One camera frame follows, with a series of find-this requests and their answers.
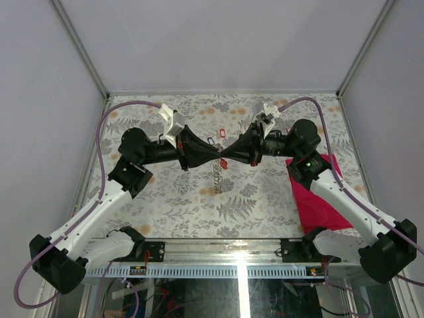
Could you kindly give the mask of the large silver keyring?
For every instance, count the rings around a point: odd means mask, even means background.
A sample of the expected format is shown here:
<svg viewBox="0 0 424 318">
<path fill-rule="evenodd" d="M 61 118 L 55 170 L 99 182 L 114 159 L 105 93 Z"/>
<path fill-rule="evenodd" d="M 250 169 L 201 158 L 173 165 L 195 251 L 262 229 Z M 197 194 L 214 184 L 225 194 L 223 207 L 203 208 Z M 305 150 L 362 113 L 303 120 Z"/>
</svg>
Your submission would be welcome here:
<svg viewBox="0 0 424 318">
<path fill-rule="evenodd" d="M 222 193 L 222 187 L 221 187 L 221 172 L 222 172 L 222 163 L 223 159 L 216 159 L 213 163 L 213 188 L 215 194 L 221 194 Z"/>
</svg>

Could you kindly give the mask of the black key tag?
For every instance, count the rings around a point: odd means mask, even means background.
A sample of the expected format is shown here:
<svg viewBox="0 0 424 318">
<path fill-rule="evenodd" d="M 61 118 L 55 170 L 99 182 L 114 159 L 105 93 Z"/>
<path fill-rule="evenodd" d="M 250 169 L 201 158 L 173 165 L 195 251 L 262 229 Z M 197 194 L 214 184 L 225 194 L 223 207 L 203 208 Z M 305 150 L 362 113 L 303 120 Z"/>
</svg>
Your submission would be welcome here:
<svg viewBox="0 0 424 318">
<path fill-rule="evenodd" d="M 213 146 L 215 144 L 215 141 L 213 140 L 212 137 L 208 137 L 207 138 L 207 142 L 209 143 L 209 145 Z"/>
</svg>

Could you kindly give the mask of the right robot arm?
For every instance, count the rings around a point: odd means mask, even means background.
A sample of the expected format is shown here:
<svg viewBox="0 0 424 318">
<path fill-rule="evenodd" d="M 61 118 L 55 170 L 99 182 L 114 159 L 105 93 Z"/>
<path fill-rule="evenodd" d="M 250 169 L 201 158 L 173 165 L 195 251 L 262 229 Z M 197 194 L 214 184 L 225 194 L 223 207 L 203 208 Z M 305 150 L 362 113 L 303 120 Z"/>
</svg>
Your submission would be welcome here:
<svg viewBox="0 0 424 318">
<path fill-rule="evenodd" d="M 314 238 L 302 244 L 303 256 L 313 262 L 324 255 L 358 262 L 374 281 L 386 284 L 416 259 L 417 228 L 407 219 L 397 221 L 354 194 L 316 150 L 320 141 L 315 123 L 307 119 L 296 121 L 288 134 L 266 134 L 262 123 L 256 121 L 221 156 L 250 166 L 259 164 L 263 156 L 290 157 L 290 178 L 327 202 L 362 237 L 356 243 L 353 238 L 319 229 Z"/>
</svg>

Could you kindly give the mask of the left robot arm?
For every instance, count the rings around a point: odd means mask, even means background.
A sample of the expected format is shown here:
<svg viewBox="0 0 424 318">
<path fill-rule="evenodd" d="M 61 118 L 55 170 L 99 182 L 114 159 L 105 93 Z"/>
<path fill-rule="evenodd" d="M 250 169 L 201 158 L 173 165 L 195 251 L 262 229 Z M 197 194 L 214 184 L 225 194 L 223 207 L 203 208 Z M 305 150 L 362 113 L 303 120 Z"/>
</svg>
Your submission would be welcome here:
<svg viewBox="0 0 424 318">
<path fill-rule="evenodd" d="M 219 151 L 197 137 L 189 127 L 169 141 L 150 140 L 140 128 L 125 131 L 119 146 L 121 157 L 109 172 L 99 195 L 49 237 L 36 235 L 29 243 L 32 269 L 58 293 L 74 290 L 88 270 L 112 258 L 140 260 L 145 253 L 142 238 L 134 230 L 119 231 L 120 239 L 113 248 L 102 248 L 99 254 L 84 249 L 94 232 L 116 209 L 134 199 L 152 178 L 147 164 L 177 160 L 186 171 L 220 157 Z"/>
</svg>

